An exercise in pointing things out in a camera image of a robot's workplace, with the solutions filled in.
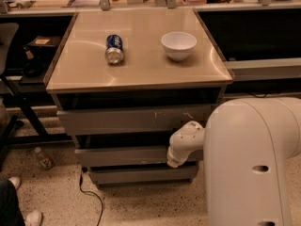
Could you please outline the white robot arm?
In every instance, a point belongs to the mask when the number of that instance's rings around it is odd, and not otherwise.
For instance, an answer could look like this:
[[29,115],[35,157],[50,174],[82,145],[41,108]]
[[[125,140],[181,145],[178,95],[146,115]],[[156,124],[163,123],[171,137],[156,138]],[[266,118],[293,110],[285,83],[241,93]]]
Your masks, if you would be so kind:
[[301,100],[227,101],[205,126],[190,121],[169,140],[172,168],[202,150],[210,226],[293,226],[286,160],[301,152]]

